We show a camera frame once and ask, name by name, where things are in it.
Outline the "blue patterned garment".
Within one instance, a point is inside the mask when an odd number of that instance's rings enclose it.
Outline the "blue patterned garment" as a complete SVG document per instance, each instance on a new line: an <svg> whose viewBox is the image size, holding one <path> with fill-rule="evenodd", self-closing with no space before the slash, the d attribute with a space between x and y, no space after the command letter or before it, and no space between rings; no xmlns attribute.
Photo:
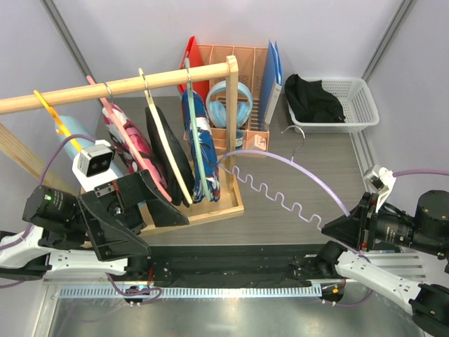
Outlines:
<svg viewBox="0 0 449 337"><path fill-rule="evenodd" d="M182 94L182 113L184 119L184 127L189 146L191 147L191 156L194 162L194 189L193 202L200 203L204 199L208 201L218 202L220 200L220 177L219 168L217 166L217 152L213 142L210 125L206 116L205 105L195 91L192 92L194 100L194 112L196 117L196 133L199 139L199 148L201 150L201 162L206 178L206 190L209 191L210 198L206 197L200 176L200 168L197 162L197 152L194 142L194 134L192 131L192 122L189 106L189 92L186 90Z"/></svg>

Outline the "black trousers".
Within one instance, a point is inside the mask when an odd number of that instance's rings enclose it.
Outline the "black trousers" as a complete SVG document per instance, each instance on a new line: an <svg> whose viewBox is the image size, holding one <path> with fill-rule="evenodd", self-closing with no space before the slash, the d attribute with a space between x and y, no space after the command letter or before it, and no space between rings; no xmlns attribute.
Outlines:
<svg viewBox="0 0 449 337"><path fill-rule="evenodd" d="M343 106L332 93L323 89L322 81L306 81L298 74L285 82L285 93L295 119L301 123L344 123Z"/></svg>

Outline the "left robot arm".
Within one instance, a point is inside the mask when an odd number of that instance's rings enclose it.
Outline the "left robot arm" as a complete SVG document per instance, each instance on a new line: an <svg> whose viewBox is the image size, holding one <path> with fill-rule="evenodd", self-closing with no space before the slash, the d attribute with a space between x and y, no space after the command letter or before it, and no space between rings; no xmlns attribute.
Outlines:
<svg viewBox="0 0 449 337"><path fill-rule="evenodd" d="M146 204L157 227L188 225L189 219L157 189L149 171L139 171L78 196L39 185L22 219L31 229L1 232L1 277L17 282L63 272L145 279L152 267L150 245L141 237Z"/></svg>

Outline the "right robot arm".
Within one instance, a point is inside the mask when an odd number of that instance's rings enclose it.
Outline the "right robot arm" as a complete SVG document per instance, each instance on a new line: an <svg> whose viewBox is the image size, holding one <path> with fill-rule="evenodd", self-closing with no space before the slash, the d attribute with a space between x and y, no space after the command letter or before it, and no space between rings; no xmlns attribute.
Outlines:
<svg viewBox="0 0 449 337"><path fill-rule="evenodd" d="M413 216L388 203L378 207L378 199L377 194L366 192L348 216L323 226L322 234L331 240L316 256L318 273L356 280L403 308L421 330L447 336L448 287L394 275L364 260L360 250L373 250L379 240L447 260L448 192L422 194Z"/></svg>

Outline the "mint green hanger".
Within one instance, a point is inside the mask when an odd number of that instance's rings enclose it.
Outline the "mint green hanger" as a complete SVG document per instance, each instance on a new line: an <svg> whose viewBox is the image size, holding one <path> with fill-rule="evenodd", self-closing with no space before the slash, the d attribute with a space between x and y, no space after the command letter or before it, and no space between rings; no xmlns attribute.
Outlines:
<svg viewBox="0 0 449 337"><path fill-rule="evenodd" d="M196 167L197 172L199 173L200 181L201 181L201 187L204 194L204 197L208 201L212 201L211 193L208 189L207 180L206 180L206 172L203 165L203 157L201 152L201 145L199 142L199 133L197 130L197 124L196 124L196 112L195 112L195 106L194 106L194 90L193 90L193 81L190 74L190 61L189 57L186 57L184 60L184 66L187 71L187 104L189 107L189 116L190 116L190 125L192 130L192 137L194 142L194 149L195 154L194 158L196 160Z"/></svg>

